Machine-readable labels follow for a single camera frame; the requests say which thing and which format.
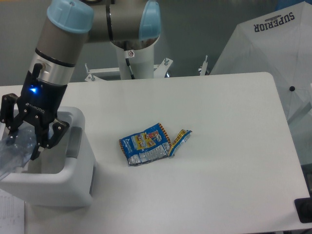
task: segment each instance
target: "light blue joint cap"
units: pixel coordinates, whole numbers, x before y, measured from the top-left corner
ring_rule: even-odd
[[[91,30],[94,12],[79,0],[52,0],[47,16],[60,29],[83,34]]]
[[[156,1],[148,1],[141,19],[139,40],[158,38],[161,32],[160,8]]]

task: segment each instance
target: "snack wrapper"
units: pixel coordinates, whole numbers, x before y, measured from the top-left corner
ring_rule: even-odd
[[[119,140],[120,147],[130,166],[150,163],[175,155],[180,146],[191,136],[189,130],[181,130],[173,144],[163,126],[158,123],[143,132]]]

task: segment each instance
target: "gray wall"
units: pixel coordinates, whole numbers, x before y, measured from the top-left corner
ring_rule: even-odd
[[[23,84],[51,0],[0,1],[0,85]],[[213,67],[238,23],[272,12],[277,0],[158,0],[162,34],[155,63],[174,60],[173,76],[197,75],[205,55]],[[86,44],[73,82],[90,69],[117,67],[110,43]]]

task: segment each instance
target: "blue led light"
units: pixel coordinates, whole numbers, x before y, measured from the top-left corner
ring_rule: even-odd
[[[37,88],[31,88],[30,91],[32,91],[34,94],[37,93]]]

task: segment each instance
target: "paper sheet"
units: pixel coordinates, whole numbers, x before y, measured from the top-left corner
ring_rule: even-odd
[[[0,233],[24,234],[24,201],[0,189]]]

